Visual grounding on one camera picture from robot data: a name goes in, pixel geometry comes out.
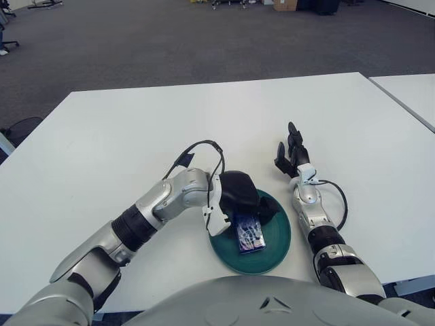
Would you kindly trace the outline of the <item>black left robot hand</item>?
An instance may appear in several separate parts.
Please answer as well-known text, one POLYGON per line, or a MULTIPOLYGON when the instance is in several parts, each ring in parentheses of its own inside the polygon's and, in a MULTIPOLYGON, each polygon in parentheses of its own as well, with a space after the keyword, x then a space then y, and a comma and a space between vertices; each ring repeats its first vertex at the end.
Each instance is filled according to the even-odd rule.
POLYGON ((222 195, 220 208, 231 223, 238 216, 257 217, 266 225, 279 211, 279 204, 272 198, 261 196, 251 177, 244 172, 231 170, 220 175, 222 195))

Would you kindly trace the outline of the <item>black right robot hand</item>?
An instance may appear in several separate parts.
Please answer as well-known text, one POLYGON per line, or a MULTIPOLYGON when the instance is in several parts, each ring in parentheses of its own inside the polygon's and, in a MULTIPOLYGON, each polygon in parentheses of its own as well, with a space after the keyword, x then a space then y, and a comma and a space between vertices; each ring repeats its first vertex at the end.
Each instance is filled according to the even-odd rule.
POLYGON ((277 157, 274 159, 275 166, 291 178, 298 176, 297 168, 310 162, 309 153, 303 145, 303 137, 292 122, 288 123, 288 150, 285 150, 283 142, 278 144, 277 157))

